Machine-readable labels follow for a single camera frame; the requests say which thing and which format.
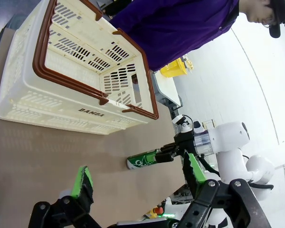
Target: green snack canister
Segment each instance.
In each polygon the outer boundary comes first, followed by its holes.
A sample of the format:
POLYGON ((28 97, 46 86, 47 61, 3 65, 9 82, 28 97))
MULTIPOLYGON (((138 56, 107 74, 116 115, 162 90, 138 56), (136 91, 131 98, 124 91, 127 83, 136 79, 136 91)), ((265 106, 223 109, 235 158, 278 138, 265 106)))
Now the green snack canister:
POLYGON ((127 167, 130 170, 134 170, 137 168, 141 168, 144 166, 149 166, 156 164, 157 161, 155 159, 155 155, 159 153, 160 149, 155 149, 152 151, 140 153, 127 158, 127 167))

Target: brown tabletop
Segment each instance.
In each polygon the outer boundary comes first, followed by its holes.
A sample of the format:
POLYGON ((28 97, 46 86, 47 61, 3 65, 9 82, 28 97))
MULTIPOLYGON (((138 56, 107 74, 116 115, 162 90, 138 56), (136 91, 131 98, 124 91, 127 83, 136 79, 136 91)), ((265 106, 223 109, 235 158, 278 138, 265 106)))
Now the brown tabletop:
MULTIPOLYGON (((14 31, 0 43, 0 79, 14 31)), ((127 170, 125 159, 171 143, 168 108, 160 118, 111 135, 63 131, 0 120, 0 228, 28 226, 34 204, 54 203, 72 188, 79 166, 94 181, 92 217, 107 227, 136 220, 184 184, 180 159, 127 170)))

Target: white plastic basket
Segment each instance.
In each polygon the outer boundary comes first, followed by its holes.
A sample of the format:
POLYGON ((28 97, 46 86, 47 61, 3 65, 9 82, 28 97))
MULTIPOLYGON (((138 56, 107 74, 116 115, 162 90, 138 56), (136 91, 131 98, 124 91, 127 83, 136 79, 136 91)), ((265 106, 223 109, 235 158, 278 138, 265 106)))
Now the white plastic basket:
POLYGON ((145 53, 88 0, 43 0, 16 31, 0 119, 109 134, 157 118, 145 53))

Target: screw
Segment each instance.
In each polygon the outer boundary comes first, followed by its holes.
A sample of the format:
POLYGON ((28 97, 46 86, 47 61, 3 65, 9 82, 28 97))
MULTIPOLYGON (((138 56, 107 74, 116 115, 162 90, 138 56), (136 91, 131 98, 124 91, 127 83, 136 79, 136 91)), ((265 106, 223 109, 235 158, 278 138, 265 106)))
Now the screw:
POLYGON ((172 228, 176 228, 178 224, 179 224, 178 222, 173 223, 172 228))
POLYGON ((68 203, 70 202, 70 200, 69 200, 69 199, 64 199, 63 202, 64 202, 65 204, 68 204, 68 203))
POLYGON ((239 186, 241 186, 241 182, 236 181, 236 182, 234 183, 234 185, 237 186, 237 187, 239 187, 239 186))
POLYGON ((210 181, 210 182, 208 183, 208 185, 209 185, 210 187, 214 187, 214 186, 215 186, 215 183, 214 183, 213 181, 210 181))

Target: yellow container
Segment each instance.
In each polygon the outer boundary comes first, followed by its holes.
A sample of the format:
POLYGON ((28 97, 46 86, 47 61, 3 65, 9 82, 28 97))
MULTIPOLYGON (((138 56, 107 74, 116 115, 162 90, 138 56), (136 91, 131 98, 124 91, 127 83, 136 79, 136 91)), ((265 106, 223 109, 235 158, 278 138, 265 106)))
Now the yellow container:
POLYGON ((181 58, 174 60, 168 65, 161 69, 161 74, 165 77, 176 77, 180 75, 186 75, 187 71, 185 64, 182 62, 181 58))

